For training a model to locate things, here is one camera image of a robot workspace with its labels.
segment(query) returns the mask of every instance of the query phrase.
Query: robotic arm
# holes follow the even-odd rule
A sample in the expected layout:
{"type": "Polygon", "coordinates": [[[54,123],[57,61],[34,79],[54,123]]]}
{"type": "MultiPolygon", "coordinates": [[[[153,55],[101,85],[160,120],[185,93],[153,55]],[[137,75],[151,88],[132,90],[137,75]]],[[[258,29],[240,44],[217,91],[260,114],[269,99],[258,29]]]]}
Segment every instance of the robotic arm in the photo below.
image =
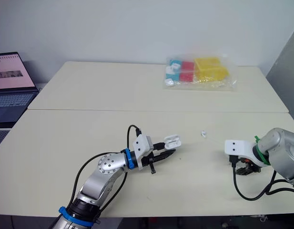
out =
{"type": "MultiPolygon", "coordinates": [[[[260,172],[262,167],[271,165],[275,172],[271,183],[263,190],[263,194],[271,195],[277,192],[270,192],[271,186],[277,183],[277,181],[274,181],[276,172],[285,178],[285,180],[279,180],[279,182],[287,181],[294,186],[294,133],[281,128],[274,128],[261,139],[256,136],[255,138],[256,143],[239,140],[225,141],[225,153],[229,156],[233,170],[235,171],[238,161],[246,164],[246,167],[238,169],[236,174],[248,175],[252,172],[260,172]]],[[[235,174],[234,184],[236,190],[242,196],[235,182],[235,174]]],[[[294,189],[291,188],[282,188],[279,191],[283,190],[294,192],[294,189]]]]}
{"type": "MultiPolygon", "coordinates": [[[[128,129],[128,139],[132,126],[134,125],[131,125],[128,129]]],[[[154,174],[156,171],[153,163],[169,157],[174,153],[175,148],[181,145],[177,135],[166,137],[162,143],[153,144],[149,136],[143,135],[139,128],[134,127],[137,136],[133,142],[134,151],[126,148],[120,153],[101,154],[103,157],[99,160],[98,167],[83,184],[75,200],[73,201],[72,196],[70,204],[66,208],[61,207],[59,209],[61,214],[50,226],[50,229],[90,229],[98,221],[98,217],[104,208],[121,189],[129,170],[137,167],[141,170],[143,167],[150,165],[151,173],[154,174]],[[160,151],[160,153],[154,156],[153,150],[160,151]],[[116,179],[123,173],[126,174],[119,190],[103,206],[116,179]]]]}

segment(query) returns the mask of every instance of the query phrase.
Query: table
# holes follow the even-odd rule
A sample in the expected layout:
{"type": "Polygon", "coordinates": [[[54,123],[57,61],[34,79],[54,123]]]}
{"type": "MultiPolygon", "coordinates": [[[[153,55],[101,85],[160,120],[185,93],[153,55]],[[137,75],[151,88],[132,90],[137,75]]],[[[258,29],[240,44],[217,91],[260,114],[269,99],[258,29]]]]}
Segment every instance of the table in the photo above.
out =
{"type": "Polygon", "coordinates": [[[257,67],[238,67],[235,92],[164,89],[165,65],[66,62],[29,109],[285,112],[257,67]]]}
{"type": "MultiPolygon", "coordinates": [[[[289,114],[28,110],[0,145],[0,214],[57,216],[69,201],[81,165],[95,154],[124,149],[130,124],[154,143],[179,134],[182,146],[154,164],[154,175],[150,168],[131,171],[103,217],[294,213],[292,193],[242,199],[223,153],[225,139],[254,141],[273,127],[294,132],[289,114]]],[[[96,166],[94,161],[86,167],[78,189],[96,166]]],[[[267,167],[260,174],[237,176],[239,189],[257,195],[272,171],[267,167]]]]}

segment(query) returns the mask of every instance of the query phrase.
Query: plastic bag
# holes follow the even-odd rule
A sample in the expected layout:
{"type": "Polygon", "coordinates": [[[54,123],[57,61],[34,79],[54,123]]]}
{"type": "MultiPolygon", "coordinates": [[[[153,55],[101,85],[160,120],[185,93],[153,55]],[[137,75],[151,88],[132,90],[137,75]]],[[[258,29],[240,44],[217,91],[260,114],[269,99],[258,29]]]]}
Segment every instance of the plastic bag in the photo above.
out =
{"type": "Polygon", "coordinates": [[[235,66],[226,57],[184,54],[167,58],[167,88],[232,91],[236,82],[235,66]]]}

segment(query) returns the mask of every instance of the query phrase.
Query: black cable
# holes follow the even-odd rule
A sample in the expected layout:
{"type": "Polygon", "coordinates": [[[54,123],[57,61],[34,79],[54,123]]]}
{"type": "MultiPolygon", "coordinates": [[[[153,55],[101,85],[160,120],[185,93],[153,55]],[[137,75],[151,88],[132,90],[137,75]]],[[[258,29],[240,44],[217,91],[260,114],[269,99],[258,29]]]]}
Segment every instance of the black cable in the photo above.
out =
{"type": "Polygon", "coordinates": [[[282,192],[282,191],[294,192],[294,189],[288,188],[288,187],[282,187],[282,188],[278,188],[278,189],[275,189],[273,191],[268,192],[267,195],[272,195],[272,194],[275,194],[277,192],[282,192]]]}
{"type": "Polygon", "coordinates": [[[10,221],[11,221],[11,228],[12,229],[15,229],[14,223],[13,223],[13,216],[10,216],[10,221]]]}
{"type": "Polygon", "coordinates": [[[139,128],[136,125],[130,125],[127,131],[127,148],[129,148],[129,135],[130,135],[130,130],[131,127],[134,127],[136,130],[139,130],[139,128]]]}
{"type": "Polygon", "coordinates": [[[240,190],[238,189],[238,186],[237,186],[237,181],[236,181],[236,168],[233,167],[233,184],[234,184],[234,187],[236,188],[236,191],[238,192],[238,194],[243,198],[243,199],[246,199],[248,201],[254,201],[254,200],[257,200],[259,199],[261,196],[264,195],[264,193],[267,191],[267,186],[261,191],[261,193],[254,197],[254,198],[248,198],[248,197],[245,197],[241,192],[240,190]]]}
{"type": "Polygon", "coordinates": [[[248,200],[248,201],[254,201],[254,200],[257,200],[259,199],[260,197],[262,197],[264,194],[267,194],[267,195],[273,195],[277,192],[282,192],[282,191],[290,191],[290,192],[294,192],[294,189],[292,188],[287,188],[287,187],[283,187],[283,188],[278,188],[278,189],[275,189],[273,191],[270,191],[271,187],[273,184],[276,184],[276,183],[279,183],[279,182],[285,182],[285,183],[288,183],[286,180],[283,180],[283,179],[278,179],[278,180],[275,180],[275,176],[276,176],[276,171],[273,172],[273,175],[272,175],[272,178],[271,178],[271,181],[270,183],[261,191],[261,193],[254,197],[254,198],[248,198],[248,197],[245,197],[239,190],[238,186],[237,186],[237,182],[236,182],[236,169],[235,167],[233,167],[233,184],[234,184],[234,187],[236,189],[236,191],[238,192],[238,194],[245,200],[248,200]]]}

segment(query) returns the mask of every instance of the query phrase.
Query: small white object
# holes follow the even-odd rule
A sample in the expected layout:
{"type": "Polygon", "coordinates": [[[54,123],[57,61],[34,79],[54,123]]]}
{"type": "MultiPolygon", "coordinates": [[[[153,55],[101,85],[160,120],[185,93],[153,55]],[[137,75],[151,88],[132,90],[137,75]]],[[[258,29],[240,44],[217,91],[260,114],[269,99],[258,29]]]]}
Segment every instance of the small white object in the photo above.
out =
{"type": "Polygon", "coordinates": [[[204,130],[201,131],[201,135],[202,135],[203,137],[206,137],[206,134],[207,134],[206,131],[204,131],[204,130]]]}
{"type": "Polygon", "coordinates": [[[171,135],[164,138],[165,149],[174,149],[176,147],[181,146],[181,140],[178,135],[171,135]]]}
{"type": "Polygon", "coordinates": [[[172,79],[165,79],[165,84],[166,84],[166,86],[167,87],[172,87],[172,86],[174,86],[174,82],[173,82],[173,80],[172,79]]]}

